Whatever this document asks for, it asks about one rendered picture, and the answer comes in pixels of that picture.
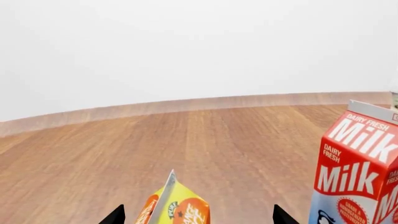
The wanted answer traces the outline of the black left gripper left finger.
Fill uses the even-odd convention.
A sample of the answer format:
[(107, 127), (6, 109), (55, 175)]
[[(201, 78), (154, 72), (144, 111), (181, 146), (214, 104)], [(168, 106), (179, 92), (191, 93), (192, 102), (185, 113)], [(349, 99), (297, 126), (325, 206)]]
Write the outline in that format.
[(124, 224), (125, 222), (125, 211), (124, 205), (121, 204), (115, 208), (108, 216), (106, 216), (98, 224)]

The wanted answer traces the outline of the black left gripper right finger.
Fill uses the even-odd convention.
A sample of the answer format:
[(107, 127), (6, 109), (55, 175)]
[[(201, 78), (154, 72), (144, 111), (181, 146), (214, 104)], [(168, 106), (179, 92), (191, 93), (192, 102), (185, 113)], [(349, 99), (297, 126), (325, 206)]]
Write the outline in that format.
[(274, 224), (299, 224), (283, 208), (276, 204), (273, 210), (273, 222)]

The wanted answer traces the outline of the yellow orange juice carton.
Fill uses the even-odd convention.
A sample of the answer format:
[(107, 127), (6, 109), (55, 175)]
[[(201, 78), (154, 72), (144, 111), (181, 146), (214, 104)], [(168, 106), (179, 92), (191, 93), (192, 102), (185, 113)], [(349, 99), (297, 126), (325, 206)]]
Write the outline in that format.
[(146, 201), (134, 224), (210, 224), (209, 204), (182, 185), (172, 170)]

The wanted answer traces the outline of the red white milk carton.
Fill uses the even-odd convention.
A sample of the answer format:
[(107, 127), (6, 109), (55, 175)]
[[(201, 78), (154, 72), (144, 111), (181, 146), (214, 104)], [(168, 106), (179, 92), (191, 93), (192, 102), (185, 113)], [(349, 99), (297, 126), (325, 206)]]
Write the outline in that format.
[(308, 224), (398, 224), (398, 112), (349, 102), (322, 136)]

